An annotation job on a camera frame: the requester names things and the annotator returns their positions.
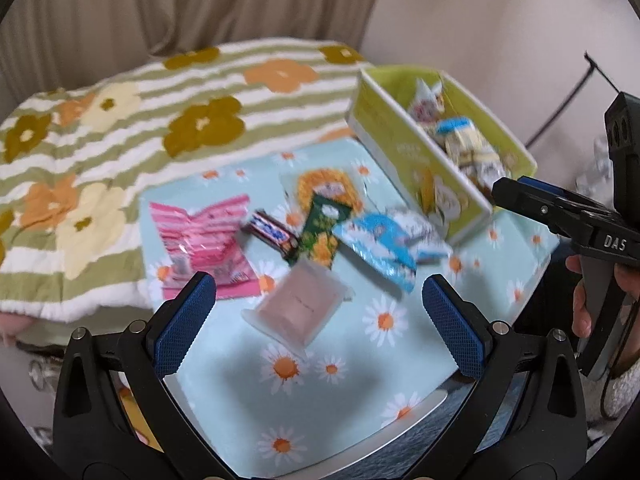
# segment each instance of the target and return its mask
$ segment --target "striped blanket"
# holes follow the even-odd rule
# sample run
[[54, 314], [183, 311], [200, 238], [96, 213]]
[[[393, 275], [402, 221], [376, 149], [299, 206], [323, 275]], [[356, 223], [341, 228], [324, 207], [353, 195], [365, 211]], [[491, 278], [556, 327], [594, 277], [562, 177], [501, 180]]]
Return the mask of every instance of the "striped blanket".
[[0, 312], [150, 306], [140, 193], [347, 134], [363, 66], [344, 45], [273, 38], [27, 99], [0, 126]]

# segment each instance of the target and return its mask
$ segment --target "lime green box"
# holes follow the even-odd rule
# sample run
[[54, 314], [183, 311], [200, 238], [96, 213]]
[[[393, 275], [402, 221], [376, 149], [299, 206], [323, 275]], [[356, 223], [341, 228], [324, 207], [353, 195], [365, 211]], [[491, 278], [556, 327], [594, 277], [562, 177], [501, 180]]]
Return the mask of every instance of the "lime green box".
[[[362, 70], [348, 112], [350, 127], [408, 204], [436, 224], [449, 243], [456, 244], [483, 224], [493, 208], [406, 112], [417, 78], [429, 86], [442, 81], [444, 118], [471, 119], [513, 178], [533, 176], [537, 165], [509, 129], [447, 73], [406, 65]], [[427, 192], [421, 194], [425, 183]], [[423, 195], [428, 203], [423, 203]]]

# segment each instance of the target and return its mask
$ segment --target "curtain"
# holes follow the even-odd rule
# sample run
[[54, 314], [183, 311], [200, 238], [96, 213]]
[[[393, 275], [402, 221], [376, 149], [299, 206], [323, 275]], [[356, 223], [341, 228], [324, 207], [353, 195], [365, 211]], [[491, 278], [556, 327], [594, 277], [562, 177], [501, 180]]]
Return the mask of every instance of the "curtain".
[[21, 102], [226, 41], [293, 36], [357, 48], [374, 1], [15, 0], [0, 23], [0, 73]]

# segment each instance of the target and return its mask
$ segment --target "chocolate bar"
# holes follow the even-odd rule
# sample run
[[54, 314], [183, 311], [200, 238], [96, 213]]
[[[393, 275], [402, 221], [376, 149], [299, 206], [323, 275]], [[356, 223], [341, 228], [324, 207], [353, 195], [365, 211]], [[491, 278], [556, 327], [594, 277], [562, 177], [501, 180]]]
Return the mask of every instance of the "chocolate bar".
[[293, 258], [298, 250], [298, 237], [275, 218], [267, 215], [263, 209], [254, 211], [244, 226], [244, 231], [276, 249], [285, 260]]

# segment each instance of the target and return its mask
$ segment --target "light blue tablecloth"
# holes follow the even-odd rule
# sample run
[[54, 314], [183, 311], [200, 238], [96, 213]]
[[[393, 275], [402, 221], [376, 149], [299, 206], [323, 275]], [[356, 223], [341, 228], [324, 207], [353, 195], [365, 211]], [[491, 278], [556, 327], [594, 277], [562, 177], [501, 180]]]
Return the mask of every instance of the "light blue tablecloth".
[[[382, 170], [351, 139], [211, 168], [216, 172], [209, 178], [192, 176], [144, 193], [140, 223], [154, 307], [162, 303], [158, 269], [169, 261], [148, 202], [199, 210], [248, 193], [251, 209], [284, 219], [279, 175], [327, 166], [366, 167], [371, 201], [380, 209], [402, 203]], [[253, 237], [241, 243], [264, 288], [286, 275], [288, 267], [276, 251]], [[418, 285], [404, 296], [354, 254], [340, 250], [333, 270], [355, 295], [310, 345], [306, 362], [242, 320], [240, 311], [254, 307], [258, 298], [219, 301], [177, 373], [189, 411], [204, 438], [240, 476], [279, 476], [324, 460], [392, 423], [455, 371], [421, 304], [426, 277], [444, 274], [489, 320], [513, 322], [557, 243], [546, 228], [500, 212], [449, 260], [420, 267]], [[378, 329], [385, 313], [394, 320], [388, 331]], [[283, 380], [274, 364], [291, 358], [293, 377]]]

